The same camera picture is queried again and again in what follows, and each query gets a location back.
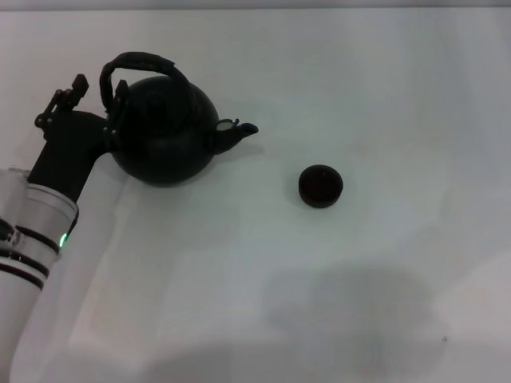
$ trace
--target black lid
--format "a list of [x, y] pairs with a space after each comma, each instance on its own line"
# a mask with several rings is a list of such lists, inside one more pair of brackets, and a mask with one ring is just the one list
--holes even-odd
[[313, 165], [300, 175], [298, 189], [307, 205], [317, 208], [333, 205], [343, 191], [343, 178], [326, 165]]

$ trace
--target teapot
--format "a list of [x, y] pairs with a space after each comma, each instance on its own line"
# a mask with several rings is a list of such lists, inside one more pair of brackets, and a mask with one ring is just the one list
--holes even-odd
[[[121, 80], [113, 94], [115, 69], [164, 76], [130, 86]], [[169, 186], [199, 173], [213, 158], [259, 131], [239, 120], [220, 120], [208, 96], [190, 83], [173, 62], [150, 53], [127, 52], [106, 64], [100, 77], [108, 113], [105, 142], [128, 174], [156, 186]], [[218, 129], [227, 125], [227, 129]]]

